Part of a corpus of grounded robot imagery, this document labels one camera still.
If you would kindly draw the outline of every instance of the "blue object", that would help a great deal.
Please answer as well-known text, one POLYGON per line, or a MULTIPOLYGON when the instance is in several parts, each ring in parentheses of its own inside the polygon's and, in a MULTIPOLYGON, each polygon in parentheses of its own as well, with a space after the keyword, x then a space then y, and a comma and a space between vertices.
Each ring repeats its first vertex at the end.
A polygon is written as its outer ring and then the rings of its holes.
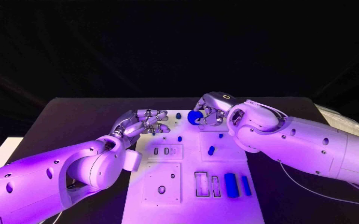
POLYGON ((188 122, 193 124, 193 125, 198 125, 195 122, 194 122, 194 120, 195 119, 201 119, 203 118, 203 114, 201 114, 201 112, 200 111, 190 111, 188 112, 188 115, 187 115, 187 120, 188 120, 188 122))
POLYGON ((230 198, 239 197, 239 191, 237 191, 233 173, 224 174, 224 181, 226 181, 226 195, 227 195, 227 197, 230 197, 230 198))
POLYGON ((210 147, 208 147, 208 150, 207 150, 207 155, 213 155, 213 152, 214 152, 214 147, 210 146, 210 147))
POLYGON ((244 195, 252 195, 246 176, 242 176, 242 182, 243 182, 243 186, 244 186, 244 195))

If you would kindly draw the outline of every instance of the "robotic hand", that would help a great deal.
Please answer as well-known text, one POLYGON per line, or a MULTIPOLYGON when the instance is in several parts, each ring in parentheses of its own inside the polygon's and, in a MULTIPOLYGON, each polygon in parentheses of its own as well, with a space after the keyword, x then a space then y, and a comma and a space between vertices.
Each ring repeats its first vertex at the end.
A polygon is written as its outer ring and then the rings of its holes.
POLYGON ((38 223, 106 189, 120 170, 136 171, 141 154, 125 150, 139 134, 169 132, 162 110, 128 111, 107 135, 22 158, 0 168, 0 223, 38 223), (73 179, 66 186, 66 175, 73 179))
POLYGON ((229 135, 247 152, 262 151, 292 168, 359 184, 359 137, 314 121, 288 117, 260 103, 210 92, 194 111, 205 117, 195 123, 218 125, 226 118, 229 135))

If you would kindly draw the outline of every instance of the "table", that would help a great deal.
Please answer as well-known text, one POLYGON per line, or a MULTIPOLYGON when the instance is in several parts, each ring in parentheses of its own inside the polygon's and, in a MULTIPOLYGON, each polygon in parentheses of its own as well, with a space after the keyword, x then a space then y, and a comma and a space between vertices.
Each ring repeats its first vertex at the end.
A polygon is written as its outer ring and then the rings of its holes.
MULTIPOLYGON (((9 162, 94 140, 107 134, 118 116, 129 109, 191 109, 198 97, 53 99, 9 157, 9 162)), ((272 106, 289 116, 325 123, 309 99, 302 97, 237 97, 272 106)), ((357 223, 359 206, 319 197, 286 177, 278 162, 266 155, 246 153, 265 223, 357 223)), ((285 167, 296 182, 331 197, 359 201, 359 190, 345 182, 309 175, 285 167)), ((64 210, 57 223, 119 223, 126 197, 129 172, 122 170, 109 189, 84 198, 64 210)))

